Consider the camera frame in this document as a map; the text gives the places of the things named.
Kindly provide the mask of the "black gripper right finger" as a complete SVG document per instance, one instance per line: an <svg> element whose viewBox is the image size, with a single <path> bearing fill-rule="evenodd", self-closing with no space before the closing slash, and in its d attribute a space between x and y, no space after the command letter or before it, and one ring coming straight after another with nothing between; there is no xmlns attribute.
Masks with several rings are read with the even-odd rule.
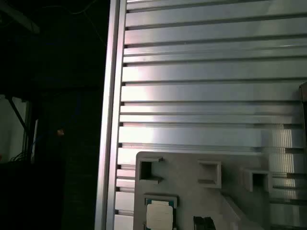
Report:
<svg viewBox="0 0 307 230"><path fill-rule="evenodd" d="M204 229L205 230L216 230L214 221L211 217L204 218Z"/></svg>

